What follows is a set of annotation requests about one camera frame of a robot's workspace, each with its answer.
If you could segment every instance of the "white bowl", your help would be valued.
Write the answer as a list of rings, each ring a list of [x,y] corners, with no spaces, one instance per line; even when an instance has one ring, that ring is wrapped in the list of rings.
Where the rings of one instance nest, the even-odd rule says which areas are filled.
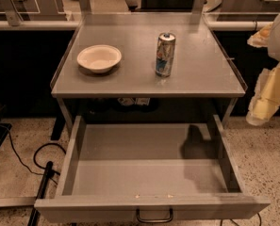
[[[109,45],[94,45],[80,52],[77,62],[94,73],[106,73],[122,58],[120,50]]]

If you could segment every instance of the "speckled floor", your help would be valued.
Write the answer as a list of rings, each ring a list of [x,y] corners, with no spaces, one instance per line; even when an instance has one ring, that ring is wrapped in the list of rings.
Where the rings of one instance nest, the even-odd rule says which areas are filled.
[[[11,135],[14,146],[22,160],[36,172],[42,172],[32,162],[34,152],[49,138],[54,125],[54,119],[3,119],[3,122],[12,124]],[[246,184],[248,192],[252,195],[268,197],[272,204],[264,209],[262,225],[280,226],[280,118],[273,118],[262,127],[253,127],[244,118],[231,118],[225,130],[228,142],[239,172]],[[68,134],[64,131],[58,142],[64,148],[68,144]],[[57,148],[46,148],[38,154],[38,161],[45,165],[52,160],[56,170],[61,169],[63,153]],[[41,177],[31,174],[18,161],[12,151],[7,138],[0,148],[0,198],[2,197],[32,197],[36,196]],[[53,198],[56,185],[50,182],[47,188],[46,198]],[[0,226],[27,225],[31,209],[0,210]],[[236,220],[240,226],[259,225],[258,217]],[[64,225],[51,224],[40,217],[38,225]],[[78,224],[90,226],[127,226],[132,223],[91,223]],[[166,224],[168,226],[216,226],[218,220],[205,221],[178,221]],[[223,225],[233,225],[225,220]]]

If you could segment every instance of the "open drawer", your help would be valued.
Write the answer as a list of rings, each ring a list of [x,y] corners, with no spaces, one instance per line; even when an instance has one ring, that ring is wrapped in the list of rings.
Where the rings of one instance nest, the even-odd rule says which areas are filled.
[[[270,204],[245,191],[222,124],[74,122],[50,222],[250,218]]]

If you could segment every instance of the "can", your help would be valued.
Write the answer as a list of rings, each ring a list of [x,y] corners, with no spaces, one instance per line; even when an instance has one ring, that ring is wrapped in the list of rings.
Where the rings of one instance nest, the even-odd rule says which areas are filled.
[[[172,33],[161,33],[158,36],[156,51],[156,74],[170,76],[175,50],[176,37]]]

